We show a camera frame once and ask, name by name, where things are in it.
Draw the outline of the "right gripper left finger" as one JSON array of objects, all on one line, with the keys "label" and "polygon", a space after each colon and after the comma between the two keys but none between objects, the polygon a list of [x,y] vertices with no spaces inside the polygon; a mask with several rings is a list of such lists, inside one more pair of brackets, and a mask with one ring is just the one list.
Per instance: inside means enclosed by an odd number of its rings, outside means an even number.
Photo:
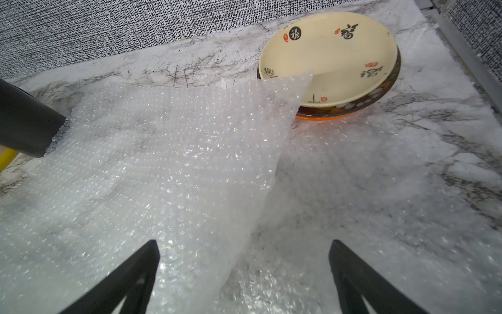
[{"label": "right gripper left finger", "polygon": [[63,313],[145,313],[160,260],[155,240],[146,242]]}]

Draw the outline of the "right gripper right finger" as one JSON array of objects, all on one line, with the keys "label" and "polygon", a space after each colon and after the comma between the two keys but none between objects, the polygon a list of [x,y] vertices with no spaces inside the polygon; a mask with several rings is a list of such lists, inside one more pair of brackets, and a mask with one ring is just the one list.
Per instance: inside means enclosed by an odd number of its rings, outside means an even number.
[{"label": "right gripper right finger", "polygon": [[376,313],[426,313],[342,241],[332,241],[328,259],[343,313],[368,313],[365,302]]}]

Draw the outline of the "bubble wrap around orange plate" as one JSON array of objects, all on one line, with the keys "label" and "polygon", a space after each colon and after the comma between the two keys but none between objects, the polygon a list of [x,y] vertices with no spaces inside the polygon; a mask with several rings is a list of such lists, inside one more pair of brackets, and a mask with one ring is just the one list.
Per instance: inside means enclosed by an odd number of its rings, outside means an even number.
[{"label": "bubble wrap around orange plate", "polygon": [[149,313],[201,313],[250,241],[310,75],[108,84],[1,197],[1,312],[57,313],[147,241]]}]

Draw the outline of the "red floral plate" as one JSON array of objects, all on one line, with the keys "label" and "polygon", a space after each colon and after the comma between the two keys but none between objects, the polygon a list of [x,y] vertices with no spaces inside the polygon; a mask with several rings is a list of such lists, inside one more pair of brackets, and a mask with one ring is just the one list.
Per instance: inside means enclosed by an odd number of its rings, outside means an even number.
[{"label": "red floral plate", "polygon": [[353,114],[372,105],[391,89],[400,69],[395,43],[375,48],[270,43],[261,51],[257,76],[315,72],[297,115],[319,117]]}]

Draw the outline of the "cream plate with calligraphy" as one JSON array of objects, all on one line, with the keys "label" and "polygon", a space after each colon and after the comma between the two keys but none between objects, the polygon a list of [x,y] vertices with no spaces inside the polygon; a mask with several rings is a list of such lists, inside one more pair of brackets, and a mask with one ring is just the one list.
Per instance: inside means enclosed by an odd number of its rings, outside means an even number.
[{"label": "cream plate with calligraphy", "polygon": [[341,107],[370,94],[390,76],[398,46],[381,23],[356,13],[321,13],[277,31],[263,49],[263,79],[311,74],[301,106]]}]

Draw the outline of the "bubble dark red plate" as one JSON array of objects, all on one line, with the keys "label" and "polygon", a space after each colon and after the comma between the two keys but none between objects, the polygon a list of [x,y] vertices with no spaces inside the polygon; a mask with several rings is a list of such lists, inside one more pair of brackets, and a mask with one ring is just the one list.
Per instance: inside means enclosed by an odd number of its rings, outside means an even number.
[{"label": "bubble dark red plate", "polygon": [[296,122],[209,312],[339,313],[335,239],[430,313],[500,313],[500,123],[382,112]]}]

